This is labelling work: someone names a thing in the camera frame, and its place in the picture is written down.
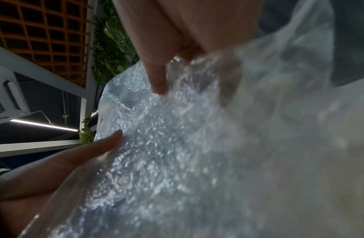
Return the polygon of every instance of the plastic wrap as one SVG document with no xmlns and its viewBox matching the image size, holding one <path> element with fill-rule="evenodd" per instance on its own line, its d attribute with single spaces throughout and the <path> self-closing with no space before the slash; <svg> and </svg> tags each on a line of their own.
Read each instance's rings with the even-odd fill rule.
<svg viewBox="0 0 364 238">
<path fill-rule="evenodd" d="M 75 171 L 21 235 L 364 237 L 364 159 L 330 136 L 334 17 L 301 1 L 279 32 L 191 64 L 150 92 L 141 63 L 111 80 L 96 140 L 121 146 Z"/>
</svg>

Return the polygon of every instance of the ceiling air conditioning unit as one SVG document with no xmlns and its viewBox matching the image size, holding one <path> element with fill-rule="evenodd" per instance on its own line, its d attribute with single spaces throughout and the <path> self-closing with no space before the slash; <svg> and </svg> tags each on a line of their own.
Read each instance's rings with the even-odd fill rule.
<svg viewBox="0 0 364 238">
<path fill-rule="evenodd" d="M 15 74 L 0 66 L 0 124 L 30 113 Z"/>
</svg>

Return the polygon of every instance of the wooden lattice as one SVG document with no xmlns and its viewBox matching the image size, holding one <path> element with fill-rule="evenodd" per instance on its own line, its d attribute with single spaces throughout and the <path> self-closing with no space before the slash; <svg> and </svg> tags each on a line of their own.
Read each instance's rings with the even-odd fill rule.
<svg viewBox="0 0 364 238">
<path fill-rule="evenodd" d="M 87 0 L 0 0 L 0 46 L 85 86 Z"/>
</svg>

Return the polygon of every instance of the fluorescent light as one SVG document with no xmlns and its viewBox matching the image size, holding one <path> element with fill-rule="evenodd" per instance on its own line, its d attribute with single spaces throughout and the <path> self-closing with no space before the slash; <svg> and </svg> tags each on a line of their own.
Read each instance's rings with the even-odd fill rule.
<svg viewBox="0 0 364 238">
<path fill-rule="evenodd" d="M 36 125 L 36 126 L 42 126 L 42 127 L 49 127 L 49 128 L 59 129 L 59 130 L 66 130 L 66 131 L 75 131 L 75 132 L 78 131 L 78 130 L 72 129 L 72 128 L 47 125 L 47 124 L 41 124 L 41 123 L 35 123 L 35 122 L 27 122 L 27 121 L 16 120 L 16 119 L 11 120 L 11 122 L 23 123 L 23 124 L 28 124 L 28 125 Z"/>
<path fill-rule="evenodd" d="M 95 112 L 92 113 L 91 117 L 94 117 L 97 114 L 98 114 L 98 111 L 95 111 Z"/>
</svg>

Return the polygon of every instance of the hand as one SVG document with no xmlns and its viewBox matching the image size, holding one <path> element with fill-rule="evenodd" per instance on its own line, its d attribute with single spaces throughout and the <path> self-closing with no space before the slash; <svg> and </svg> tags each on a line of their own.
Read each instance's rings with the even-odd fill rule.
<svg viewBox="0 0 364 238">
<path fill-rule="evenodd" d="M 17 237 L 47 204 L 64 180 L 90 159 L 112 150 L 122 131 L 77 148 L 62 151 L 0 176 L 0 215 L 12 236 Z"/>
<path fill-rule="evenodd" d="M 251 40 L 264 0 L 113 0 L 147 72 L 167 92 L 165 65 Z"/>
</svg>

